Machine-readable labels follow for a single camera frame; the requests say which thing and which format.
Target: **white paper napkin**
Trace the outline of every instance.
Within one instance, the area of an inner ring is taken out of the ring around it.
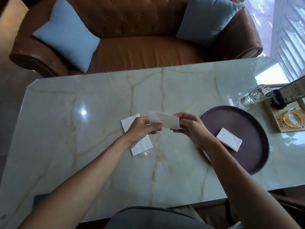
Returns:
[[[234,136],[225,128],[222,128],[220,132],[217,134],[216,138],[223,144],[227,145],[234,151],[238,151],[240,145],[242,144],[242,139]]]
[[[122,123],[122,126],[123,126],[125,132],[129,129],[129,127],[134,122],[134,120],[139,116],[140,116],[139,114],[136,114],[134,116],[121,120],[121,123]],[[148,135],[146,135],[132,148],[132,155],[135,156],[141,152],[151,149],[152,147],[153,147],[153,145],[150,142]]]
[[[179,129],[179,117],[164,112],[148,112],[150,124],[162,123],[164,128]]]

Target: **hand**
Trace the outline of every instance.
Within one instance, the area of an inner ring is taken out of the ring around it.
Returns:
[[[157,134],[157,131],[162,130],[162,123],[154,125],[147,124],[149,124],[148,117],[137,117],[127,132],[122,135],[127,143],[128,149],[133,148],[147,134]]]
[[[187,135],[199,149],[205,150],[209,142],[217,141],[198,116],[186,112],[179,112],[174,116],[179,117],[180,129],[174,129],[173,132]]]

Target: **dark round tray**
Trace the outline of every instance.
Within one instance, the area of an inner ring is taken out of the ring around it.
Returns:
[[[225,128],[242,139],[238,152],[226,145],[224,147],[249,174],[253,175],[264,167],[269,157],[268,138],[263,127],[250,113],[233,106],[217,106],[208,110],[201,121],[214,136]]]

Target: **forearm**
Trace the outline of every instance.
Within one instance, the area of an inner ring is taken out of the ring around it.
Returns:
[[[89,210],[126,148],[125,141],[117,139],[97,158],[49,194],[19,228],[75,228]]]
[[[218,140],[207,148],[216,175],[245,228],[300,228]]]

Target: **marble tabletop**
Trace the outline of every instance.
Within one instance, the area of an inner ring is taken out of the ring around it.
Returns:
[[[201,116],[281,72],[272,59],[253,58],[36,80],[27,87],[0,186],[0,228],[16,228],[34,196],[50,193],[122,135],[121,119],[148,111]],[[269,160],[253,177],[267,190],[305,184],[305,132],[276,132],[262,104],[249,112],[270,143]],[[129,206],[226,197],[189,138],[166,128],[149,137],[154,148],[124,153],[83,221]]]

